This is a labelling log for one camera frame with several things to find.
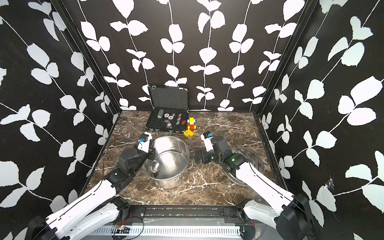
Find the stainless steel pot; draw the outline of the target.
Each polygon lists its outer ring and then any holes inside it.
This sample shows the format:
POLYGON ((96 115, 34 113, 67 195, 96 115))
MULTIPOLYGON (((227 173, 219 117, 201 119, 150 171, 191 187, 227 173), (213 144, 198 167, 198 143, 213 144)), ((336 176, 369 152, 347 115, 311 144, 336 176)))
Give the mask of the stainless steel pot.
POLYGON ((144 174, 162 189, 173 189, 181 185, 190 165, 188 145, 177 137, 167 136, 155 139, 151 149, 156 150, 155 160, 160 163, 160 170, 151 173, 150 163, 146 160, 142 166, 144 174))

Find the steel pot lid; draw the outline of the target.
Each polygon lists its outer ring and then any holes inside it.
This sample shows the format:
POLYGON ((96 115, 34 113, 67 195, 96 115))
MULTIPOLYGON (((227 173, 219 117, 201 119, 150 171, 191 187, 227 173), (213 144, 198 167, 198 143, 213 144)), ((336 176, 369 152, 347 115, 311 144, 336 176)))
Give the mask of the steel pot lid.
MULTIPOLYGON (((262 158, 252 149, 246 147, 232 147, 232 152, 234 154, 240 154, 246 159, 250 160, 251 165, 257 169, 261 174, 265 174, 265 165, 262 158)), ((243 181, 239 180, 237 177, 232 175, 232 173, 225 173, 228 179, 242 187, 247 187, 248 185, 243 181)))

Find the long metal spoon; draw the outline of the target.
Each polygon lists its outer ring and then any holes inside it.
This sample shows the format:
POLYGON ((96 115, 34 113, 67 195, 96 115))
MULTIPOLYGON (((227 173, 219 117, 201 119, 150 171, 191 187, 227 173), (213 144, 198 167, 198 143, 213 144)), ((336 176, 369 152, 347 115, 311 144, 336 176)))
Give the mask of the long metal spoon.
POLYGON ((156 160, 151 161, 149 164, 149 170, 151 173, 157 173, 160 170, 160 163, 156 160))

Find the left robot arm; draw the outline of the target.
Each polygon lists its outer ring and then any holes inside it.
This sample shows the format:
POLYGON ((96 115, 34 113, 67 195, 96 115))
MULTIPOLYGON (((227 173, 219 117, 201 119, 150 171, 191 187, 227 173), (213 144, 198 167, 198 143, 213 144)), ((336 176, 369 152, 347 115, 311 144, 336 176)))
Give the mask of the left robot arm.
POLYGON ((152 160, 155 149, 143 151, 125 149, 117 164, 85 195, 63 209, 28 224, 26 240, 80 240, 108 222, 117 219, 120 212, 126 216, 129 205, 118 194, 136 176, 146 160, 152 160))

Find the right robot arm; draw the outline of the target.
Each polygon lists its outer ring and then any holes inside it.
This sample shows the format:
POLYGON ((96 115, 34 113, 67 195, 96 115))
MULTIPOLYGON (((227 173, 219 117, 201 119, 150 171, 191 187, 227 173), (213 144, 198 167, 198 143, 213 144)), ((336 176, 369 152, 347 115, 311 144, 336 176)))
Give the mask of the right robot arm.
POLYGON ((197 151, 198 163, 214 162, 222 170, 252 188, 267 204, 247 201, 242 207, 249 220, 256 220, 277 230, 284 240, 303 240, 313 231, 314 216, 309 200, 281 188, 254 165, 260 157, 245 147, 230 147, 222 136, 211 132, 201 135, 205 150, 197 151))

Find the yellow number six block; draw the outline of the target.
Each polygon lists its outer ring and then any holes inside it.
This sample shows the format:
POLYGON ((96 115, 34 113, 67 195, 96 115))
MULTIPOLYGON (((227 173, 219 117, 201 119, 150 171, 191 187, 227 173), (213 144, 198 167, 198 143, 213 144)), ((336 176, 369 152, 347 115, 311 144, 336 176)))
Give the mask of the yellow number six block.
POLYGON ((194 136, 194 135, 195 135, 194 132, 191 131, 191 130, 186 130, 186 131, 184 132, 184 136, 185 136, 185 137, 192 137, 192 136, 194 136))

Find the yellow red toy car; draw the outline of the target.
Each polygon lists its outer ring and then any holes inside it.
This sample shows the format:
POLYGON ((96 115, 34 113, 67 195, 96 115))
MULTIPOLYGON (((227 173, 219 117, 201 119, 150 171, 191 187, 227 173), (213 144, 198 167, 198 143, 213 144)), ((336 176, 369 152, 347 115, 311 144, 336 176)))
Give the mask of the yellow red toy car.
POLYGON ((196 129, 196 120, 195 118, 188 119, 188 130, 194 131, 196 129))

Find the black poker chip case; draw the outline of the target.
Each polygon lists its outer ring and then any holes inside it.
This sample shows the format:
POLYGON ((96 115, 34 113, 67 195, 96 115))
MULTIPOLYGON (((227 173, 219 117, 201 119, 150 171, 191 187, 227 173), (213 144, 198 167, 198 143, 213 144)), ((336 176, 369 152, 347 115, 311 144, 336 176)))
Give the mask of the black poker chip case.
POLYGON ((189 119, 189 90, 181 87, 148 86, 153 110, 146 129, 182 134, 189 119))

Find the white perforated strip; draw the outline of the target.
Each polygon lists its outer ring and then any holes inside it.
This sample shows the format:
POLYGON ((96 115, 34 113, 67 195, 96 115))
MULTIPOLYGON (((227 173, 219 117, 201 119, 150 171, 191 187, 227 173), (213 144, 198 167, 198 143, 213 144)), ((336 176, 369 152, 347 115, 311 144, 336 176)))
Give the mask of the white perforated strip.
POLYGON ((89 236, 240 238, 241 230, 238 226, 106 226, 96 229, 89 236))

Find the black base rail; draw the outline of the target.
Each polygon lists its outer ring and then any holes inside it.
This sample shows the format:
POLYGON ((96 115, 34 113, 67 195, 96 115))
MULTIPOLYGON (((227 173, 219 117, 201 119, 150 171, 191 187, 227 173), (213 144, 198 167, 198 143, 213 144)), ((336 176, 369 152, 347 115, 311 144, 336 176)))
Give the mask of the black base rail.
POLYGON ((131 205, 118 217, 124 223, 139 223, 145 218, 223 219, 227 224, 249 225, 252 221, 237 206, 131 205))

